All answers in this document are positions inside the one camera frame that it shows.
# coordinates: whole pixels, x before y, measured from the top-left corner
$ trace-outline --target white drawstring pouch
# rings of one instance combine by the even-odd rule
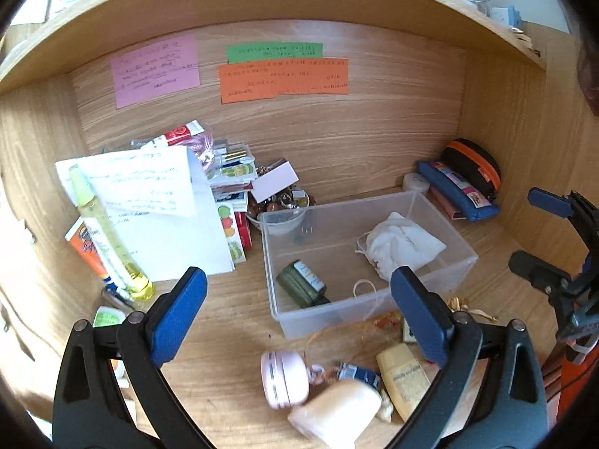
[[[400,266],[418,271],[447,248],[424,228],[399,213],[389,214],[372,231],[359,237],[356,246],[356,253],[366,255],[379,277],[387,282]]]

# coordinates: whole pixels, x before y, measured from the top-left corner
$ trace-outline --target transparent storage box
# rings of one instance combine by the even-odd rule
[[[397,310],[387,282],[365,255],[356,253],[358,237],[372,231],[393,211],[411,219],[447,248],[416,272],[429,291],[448,293],[462,283],[478,256],[428,199],[416,191],[357,199],[306,208],[274,211],[261,216],[264,263],[273,317],[285,337],[308,336],[325,327],[365,321]],[[326,285],[331,303],[301,309],[277,283],[291,262],[303,261]],[[377,291],[363,283],[372,281]]]

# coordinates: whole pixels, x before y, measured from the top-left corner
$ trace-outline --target pink sticky note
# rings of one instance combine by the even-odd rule
[[[115,57],[110,67],[117,108],[200,85],[198,52],[191,33]]]
[[[262,202],[298,180],[294,168],[289,162],[285,162],[252,181],[252,195],[256,201]]]

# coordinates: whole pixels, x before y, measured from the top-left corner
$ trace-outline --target green bottle cap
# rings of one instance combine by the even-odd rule
[[[96,197],[92,186],[89,185],[88,179],[83,175],[79,165],[69,168],[69,177],[71,178],[71,184],[73,184],[73,190],[77,198],[77,206],[84,206]]]

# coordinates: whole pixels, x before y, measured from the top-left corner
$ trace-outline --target yellow liquid bottle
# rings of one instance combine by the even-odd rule
[[[78,165],[69,169],[69,176],[77,198],[77,209],[98,249],[122,278],[131,297],[135,300],[152,298],[155,293],[152,281],[119,240],[106,209]]]

